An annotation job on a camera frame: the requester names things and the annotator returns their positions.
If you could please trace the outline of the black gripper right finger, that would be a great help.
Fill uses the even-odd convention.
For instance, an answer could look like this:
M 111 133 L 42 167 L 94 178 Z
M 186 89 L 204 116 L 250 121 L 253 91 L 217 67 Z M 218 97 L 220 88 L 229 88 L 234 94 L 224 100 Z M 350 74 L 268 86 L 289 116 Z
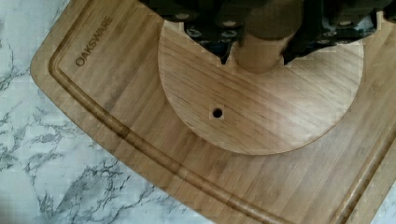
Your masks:
M 377 13 L 395 22 L 396 0 L 304 0 L 303 22 L 283 51 L 284 64 L 320 49 L 373 35 Z

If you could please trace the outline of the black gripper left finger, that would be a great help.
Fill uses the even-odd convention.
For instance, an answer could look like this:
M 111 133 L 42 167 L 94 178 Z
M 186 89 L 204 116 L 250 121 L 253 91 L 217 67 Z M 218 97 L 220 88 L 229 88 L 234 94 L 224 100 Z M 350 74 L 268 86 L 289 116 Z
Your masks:
M 247 5 L 239 0 L 138 0 L 226 64 L 243 34 Z

